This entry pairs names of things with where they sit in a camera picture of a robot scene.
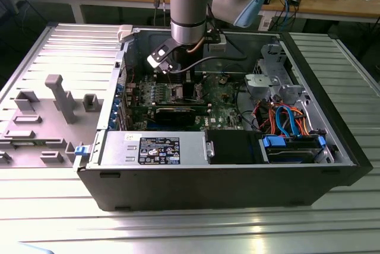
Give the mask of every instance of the blue latch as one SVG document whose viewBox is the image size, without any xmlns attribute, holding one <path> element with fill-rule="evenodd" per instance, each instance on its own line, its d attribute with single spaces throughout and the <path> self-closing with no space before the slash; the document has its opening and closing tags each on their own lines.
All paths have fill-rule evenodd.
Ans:
<svg viewBox="0 0 380 254">
<path fill-rule="evenodd" d="M 124 86 L 122 84 L 117 84 L 116 85 L 116 92 L 119 93 L 119 92 L 123 92 L 124 90 Z"/>
<path fill-rule="evenodd" d="M 91 152 L 91 145 L 82 145 L 82 146 L 77 146 L 75 148 L 74 154 L 87 156 L 87 155 L 90 155 L 90 152 Z"/>
<path fill-rule="evenodd" d="M 326 140 L 323 138 L 323 136 L 319 136 L 318 141 L 319 141 L 319 144 L 321 145 L 321 147 L 326 146 Z"/>
<path fill-rule="evenodd" d="M 262 140 L 264 143 L 264 147 L 285 147 L 286 142 L 285 139 L 281 136 L 266 136 Z"/>
</svg>

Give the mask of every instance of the metal panel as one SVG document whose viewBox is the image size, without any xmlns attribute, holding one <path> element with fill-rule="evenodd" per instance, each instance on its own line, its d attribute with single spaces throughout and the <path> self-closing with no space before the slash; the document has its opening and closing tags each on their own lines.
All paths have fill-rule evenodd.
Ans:
<svg viewBox="0 0 380 254">
<path fill-rule="evenodd" d="M 314 35 L 302 38 L 305 47 L 315 43 Z M 380 160 L 380 97 L 379 87 L 355 60 L 341 42 L 325 39 L 326 51 L 313 52 L 313 58 L 306 58 L 319 82 L 324 87 L 342 118 L 370 160 Z M 339 53 L 326 53 L 334 49 Z M 374 177 L 365 178 L 376 184 Z"/>
<path fill-rule="evenodd" d="M 310 34 L 301 36 L 313 39 Z M 307 46 L 315 42 L 302 39 Z M 332 44 L 331 41 L 318 43 L 320 47 Z M 315 71 L 323 79 L 366 81 L 355 67 L 349 67 L 350 72 L 332 74 L 328 70 L 330 65 L 316 65 L 325 67 Z M 42 68 L 48 64 L 33 64 L 28 70 L 32 71 L 32 67 L 44 72 Z M 104 73 L 110 73 L 112 68 L 73 64 L 59 69 L 89 73 L 96 72 L 95 67 L 106 67 Z M 331 99 L 345 115 L 365 117 L 367 113 L 362 112 L 368 109 L 375 116 L 372 111 L 380 109 L 380 100 L 374 95 L 332 94 Z M 353 103 L 352 110 L 349 110 L 350 103 Z M 373 126 L 355 123 L 349 126 L 364 144 L 376 144 L 371 137 L 380 136 L 380 129 Z M 92 253 L 110 250 L 115 253 L 378 253 L 380 146 L 377 143 L 363 150 L 374 166 L 369 175 L 352 187 L 333 189 L 311 207 L 297 208 L 104 212 L 89 197 L 72 169 L 0 169 L 3 187 L 0 189 L 5 189 L 0 191 L 0 226 L 6 230 L 2 238 L 45 247 L 56 254 L 78 253 L 84 247 Z"/>
</svg>

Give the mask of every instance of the motherboard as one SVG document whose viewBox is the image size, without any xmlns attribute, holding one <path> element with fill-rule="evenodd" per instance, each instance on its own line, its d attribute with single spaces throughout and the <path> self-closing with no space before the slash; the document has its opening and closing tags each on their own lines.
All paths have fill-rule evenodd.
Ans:
<svg viewBox="0 0 380 254">
<path fill-rule="evenodd" d="M 236 81 L 226 75 L 203 75 L 194 87 L 194 96 L 183 95 L 183 85 L 157 82 L 144 76 L 127 83 L 119 112 L 119 130 L 203 131 L 243 129 L 235 106 Z"/>
</svg>

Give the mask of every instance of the blue release tab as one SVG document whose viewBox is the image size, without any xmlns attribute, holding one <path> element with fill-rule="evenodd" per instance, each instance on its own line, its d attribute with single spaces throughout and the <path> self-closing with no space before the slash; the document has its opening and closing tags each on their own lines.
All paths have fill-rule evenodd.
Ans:
<svg viewBox="0 0 380 254">
<path fill-rule="evenodd" d="M 266 138 L 266 137 L 264 137 L 264 139 L 262 141 L 264 143 L 264 147 L 269 147 L 271 145 L 268 138 Z"/>
<path fill-rule="evenodd" d="M 233 25 L 237 27 L 249 27 L 260 12 L 264 1 L 265 0 L 251 0 L 237 17 Z"/>
<path fill-rule="evenodd" d="M 264 147 L 285 147 L 285 139 L 281 136 L 266 136 L 263 139 Z"/>
<path fill-rule="evenodd" d="M 75 155 L 81 155 L 81 156 L 90 155 L 90 149 L 91 148 L 89 145 L 77 146 L 75 148 L 74 154 Z"/>
<path fill-rule="evenodd" d="M 321 144 L 322 147 L 326 146 L 326 140 L 323 138 L 323 136 L 318 137 L 318 141 Z"/>
<path fill-rule="evenodd" d="M 124 86 L 122 84 L 117 84 L 116 85 L 116 92 L 121 92 L 122 90 L 124 90 Z"/>
</svg>

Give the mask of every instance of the floor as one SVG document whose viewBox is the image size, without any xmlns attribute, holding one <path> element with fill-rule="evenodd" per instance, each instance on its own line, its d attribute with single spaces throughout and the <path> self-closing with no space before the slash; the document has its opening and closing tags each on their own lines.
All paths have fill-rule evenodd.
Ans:
<svg viewBox="0 0 380 254">
<path fill-rule="evenodd" d="M 6 83 L 45 27 L 45 23 L 27 3 L 19 2 L 17 6 L 19 7 L 19 13 L 11 15 L 6 13 L 4 6 L 0 4 L 0 15 L 2 14 L 0 18 L 0 87 Z M 74 17 L 68 5 L 33 3 L 33 6 L 48 21 L 74 23 Z M 145 26 L 153 24 L 152 9 L 84 6 L 83 10 L 88 23 L 124 23 Z M 257 29 L 258 24 L 259 18 L 250 27 L 250 30 Z M 163 25 L 163 18 L 160 14 L 157 18 L 157 25 Z M 375 69 L 378 64 L 377 59 L 380 56 L 380 42 L 377 37 L 372 39 L 368 37 L 368 30 L 372 29 L 372 27 L 368 27 L 367 24 L 326 21 L 308 21 L 305 26 L 305 20 L 296 20 L 292 26 L 292 31 L 302 31 L 304 27 L 307 32 L 328 31 L 329 33 L 335 33 L 356 56 L 360 54 L 363 47 L 371 43 L 368 51 L 360 58 L 360 61 L 377 81 L 380 80 L 380 75 Z"/>
</svg>

